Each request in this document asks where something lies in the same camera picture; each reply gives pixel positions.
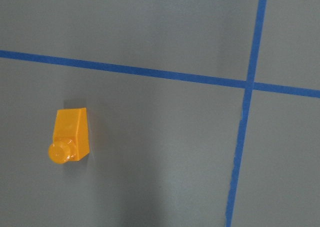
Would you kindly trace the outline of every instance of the gray surface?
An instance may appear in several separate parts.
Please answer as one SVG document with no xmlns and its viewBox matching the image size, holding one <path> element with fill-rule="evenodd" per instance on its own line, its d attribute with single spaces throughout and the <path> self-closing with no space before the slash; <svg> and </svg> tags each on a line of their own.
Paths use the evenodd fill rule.
<svg viewBox="0 0 320 227">
<path fill-rule="evenodd" d="M 233 226 L 320 226 L 319 106 L 253 93 Z"/>
<path fill-rule="evenodd" d="M 320 89 L 319 0 L 268 0 L 256 81 Z"/>
<path fill-rule="evenodd" d="M 0 49 L 245 79 L 258 0 L 0 0 Z"/>
<path fill-rule="evenodd" d="M 0 59 L 0 226 L 223 227 L 243 90 Z M 91 153 L 48 157 L 86 106 Z"/>
</svg>

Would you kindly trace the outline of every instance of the orange block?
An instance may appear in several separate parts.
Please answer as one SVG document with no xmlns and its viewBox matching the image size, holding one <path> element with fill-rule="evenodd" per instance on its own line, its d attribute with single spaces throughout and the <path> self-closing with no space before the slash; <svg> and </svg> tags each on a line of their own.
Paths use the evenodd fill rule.
<svg viewBox="0 0 320 227">
<path fill-rule="evenodd" d="M 48 154 L 57 164 L 79 161 L 89 154 L 87 109 L 58 110 L 52 139 Z"/>
</svg>

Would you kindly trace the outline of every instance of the blue tape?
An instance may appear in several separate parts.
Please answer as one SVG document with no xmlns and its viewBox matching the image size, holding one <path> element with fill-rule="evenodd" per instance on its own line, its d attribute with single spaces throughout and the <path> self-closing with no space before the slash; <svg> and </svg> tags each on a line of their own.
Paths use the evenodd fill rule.
<svg viewBox="0 0 320 227">
<path fill-rule="evenodd" d="M 320 98 L 320 90 L 309 89 L 309 88 L 298 88 L 298 87 L 290 87 L 269 83 L 254 83 L 253 89 L 257 91 L 267 91 L 274 93 L 282 93 L 288 95 L 295 96 L 306 96 L 306 97 L 314 97 Z"/>
<path fill-rule="evenodd" d="M 239 123 L 239 130 L 236 142 L 236 148 L 233 159 L 233 170 L 231 175 L 230 190 L 228 194 L 228 200 L 225 210 L 225 226 L 231 227 L 232 217 L 234 213 L 236 193 L 238 187 L 239 173 L 241 160 L 244 150 L 247 124 L 249 118 L 249 111 L 251 105 L 251 97 L 254 89 L 255 75 L 257 69 L 260 41 L 262 36 L 262 29 L 265 18 L 267 0 L 259 0 L 258 8 L 255 19 L 254 34 L 251 46 L 250 60 L 246 78 L 246 85 L 244 90 L 243 102 L 242 102 L 242 119 Z"/>
<path fill-rule="evenodd" d="M 71 67 L 85 68 L 85 69 L 91 69 L 91 70 L 125 73 L 125 74 L 138 75 L 138 76 L 149 76 L 149 77 L 163 78 L 163 79 L 169 79 L 169 80 L 195 82 L 195 83 L 227 86 L 227 87 L 242 88 L 242 89 L 244 89 L 246 85 L 246 82 L 244 80 L 211 77 L 211 76 L 204 76 L 204 75 L 197 75 L 197 74 L 190 74 L 190 73 L 180 73 L 180 72 L 164 71 L 164 70 L 157 70 L 157 69 L 124 66 L 124 65 L 117 65 L 117 64 L 110 64 L 110 63 L 92 62 L 92 61 L 79 60 L 79 59 L 13 52 L 13 51 L 6 51 L 6 50 L 0 50 L 0 57 L 7 58 L 7 59 L 21 60 L 21 61 L 32 61 L 32 62 L 53 64 L 53 65 L 71 66 Z"/>
</svg>

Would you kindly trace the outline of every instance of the orange round knob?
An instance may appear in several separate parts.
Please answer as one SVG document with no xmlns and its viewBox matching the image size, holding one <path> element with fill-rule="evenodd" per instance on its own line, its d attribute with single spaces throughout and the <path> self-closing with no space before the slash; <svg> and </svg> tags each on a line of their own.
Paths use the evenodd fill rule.
<svg viewBox="0 0 320 227">
<path fill-rule="evenodd" d="M 57 163 L 63 164 L 74 156 L 75 144 L 71 139 L 63 139 L 53 142 L 48 150 L 50 159 Z"/>
</svg>

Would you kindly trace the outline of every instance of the orange toy brick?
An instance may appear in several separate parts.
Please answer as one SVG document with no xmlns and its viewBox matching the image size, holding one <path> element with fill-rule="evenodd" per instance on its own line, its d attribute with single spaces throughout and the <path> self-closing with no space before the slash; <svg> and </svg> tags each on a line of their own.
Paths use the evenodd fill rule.
<svg viewBox="0 0 320 227">
<path fill-rule="evenodd" d="M 57 164 L 79 161 L 89 154 L 87 109 L 58 110 L 52 139 L 48 154 Z"/>
</svg>

